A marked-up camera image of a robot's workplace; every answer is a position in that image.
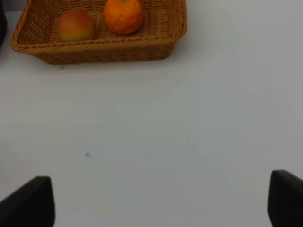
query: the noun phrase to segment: orange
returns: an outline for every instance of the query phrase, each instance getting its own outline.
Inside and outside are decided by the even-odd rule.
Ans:
[[[109,29],[117,34],[136,32],[142,27],[144,19],[141,0],[107,0],[104,17]]]

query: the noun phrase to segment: black object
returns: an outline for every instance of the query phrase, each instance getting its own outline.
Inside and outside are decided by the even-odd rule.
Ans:
[[[2,46],[7,31],[7,22],[5,18],[3,0],[0,0],[0,47]]]
[[[52,227],[54,222],[50,177],[35,177],[0,203],[0,227]]]
[[[273,227],[303,227],[303,181],[286,170],[271,174],[268,214]]]

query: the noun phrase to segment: orange fruit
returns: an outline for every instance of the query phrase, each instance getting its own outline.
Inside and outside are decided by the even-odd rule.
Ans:
[[[144,19],[141,0],[107,0],[104,18],[108,28],[117,34],[136,32]]]

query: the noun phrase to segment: white surface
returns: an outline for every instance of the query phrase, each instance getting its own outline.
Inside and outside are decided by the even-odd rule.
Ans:
[[[7,36],[1,198],[49,175],[57,227],[270,226],[270,172],[303,177],[303,1],[187,6],[163,61],[51,66]]]

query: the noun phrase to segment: woven basket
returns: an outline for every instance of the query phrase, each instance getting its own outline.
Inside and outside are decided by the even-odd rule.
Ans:
[[[27,0],[11,47],[49,64],[144,61],[168,57],[187,30],[185,0],[142,0],[145,20],[139,32],[116,35],[105,24],[106,0]],[[93,40],[61,42],[57,18],[69,8],[82,8],[94,19]]]
[[[7,22],[3,9],[3,2],[0,0],[0,47],[2,46],[7,31]]]

